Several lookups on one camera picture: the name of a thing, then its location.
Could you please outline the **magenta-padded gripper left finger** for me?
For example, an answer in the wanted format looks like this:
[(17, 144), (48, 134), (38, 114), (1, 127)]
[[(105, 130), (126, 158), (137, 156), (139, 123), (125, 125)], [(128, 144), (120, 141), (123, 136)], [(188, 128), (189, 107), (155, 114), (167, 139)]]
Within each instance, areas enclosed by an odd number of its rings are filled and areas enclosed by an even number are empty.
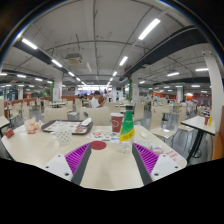
[(91, 155), (91, 144), (87, 143), (66, 155), (57, 154), (43, 169), (65, 180), (79, 185)]

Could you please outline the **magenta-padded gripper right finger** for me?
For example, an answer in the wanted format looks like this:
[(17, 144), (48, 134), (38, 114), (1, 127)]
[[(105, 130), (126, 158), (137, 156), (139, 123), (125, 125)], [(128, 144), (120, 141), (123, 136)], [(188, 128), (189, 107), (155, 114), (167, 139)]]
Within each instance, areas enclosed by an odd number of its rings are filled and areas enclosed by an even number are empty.
[(158, 155), (137, 143), (132, 144), (132, 154), (144, 185), (181, 170), (181, 167), (168, 155)]

